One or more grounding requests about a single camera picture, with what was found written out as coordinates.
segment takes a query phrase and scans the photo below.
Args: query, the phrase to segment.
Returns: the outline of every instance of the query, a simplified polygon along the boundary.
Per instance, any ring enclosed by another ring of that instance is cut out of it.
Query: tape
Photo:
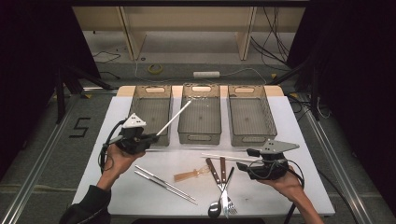
[[[160,64],[152,64],[148,67],[148,71],[152,75],[158,75],[163,71],[163,66]]]

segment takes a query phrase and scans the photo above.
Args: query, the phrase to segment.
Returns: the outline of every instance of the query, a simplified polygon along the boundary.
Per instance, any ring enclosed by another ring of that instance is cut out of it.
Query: clear plastic bin
[[[261,147],[276,137],[264,86],[229,86],[227,101],[233,147]]]
[[[216,84],[183,85],[178,136],[181,144],[218,145],[221,135],[220,88]]]
[[[158,133],[172,116],[172,86],[136,86],[130,114],[147,123],[143,133]],[[156,146],[169,146],[170,126],[160,134]]]

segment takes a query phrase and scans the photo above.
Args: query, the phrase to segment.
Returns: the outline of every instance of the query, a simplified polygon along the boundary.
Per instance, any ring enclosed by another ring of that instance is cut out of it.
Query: white tabletop
[[[95,185],[100,177],[98,155],[102,144],[113,127],[128,116],[132,97],[114,97],[107,110],[102,129],[96,140],[92,155],[81,178],[73,203],[79,203],[86,194],[89,185]],[[315,164],[305,144],[299,125],[291,110],[287,97],[268,97],[268,102],[277,129],[275,140],[300,145],[299,148],[285,152],[285,157],[299,164],[304,172],[305,192],[311,199],[318,213],[323,216],[334,214],[334,210],[325,188],[318,176]],[[173,114],[180,109],[181,99],[174,98]],[[170,125],[169,147],[154,146],[143,158],[123,174],[112,188],[112,199],[108,207],[110,214],[134,217],[208,217],[207,209],[219,198],[220,191],[211,174],[200,175],[180,182],[174,182],[173,175],[180,174],[204,165],[202,153],[233,156],[246,159],[249,157],[246,147],[232,147],[230,141],[227,103],[221,98],[221,138],[218,146],[181,145],[178,141],[178,118]],[[219,160],[212,159],[217,171]],[[152,172],[159,178],[173,184],[178,189],[194,197],[198,205],[190,203],[172,192],[151,183],[134,173],[134,166]],[[238,214],[231,217],[268,217],[284,216],[291,203],[269,186],[250,180],[248,174],[237,169],[235,161],[226,161],[228,173],[234,167],[233,178],[228,193]]]

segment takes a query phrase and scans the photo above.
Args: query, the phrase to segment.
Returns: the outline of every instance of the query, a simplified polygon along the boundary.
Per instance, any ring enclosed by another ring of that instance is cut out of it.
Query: sleeve
[[[80,203],[72,204],[61,217],[60,224],[98,223],[108,224],[111,216],[107,212],[111,191],[90,185],[87,194]]]

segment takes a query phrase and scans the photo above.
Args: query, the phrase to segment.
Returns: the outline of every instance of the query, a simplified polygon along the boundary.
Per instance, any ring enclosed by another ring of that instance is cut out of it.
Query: spoon
[[[233,176],[233,168],[231,168],[230,175],[228,177],[227,182],[225,183],[224,189],[221,191],[219,200],[217,202],[210,204],[209,209],[207,210],[207,214],[210,217],[216,218],[220,215],[220,213],[221,213],[220,200],[221,200],[222,192],[227,189],[228,183],[230,182],[232,176]]]

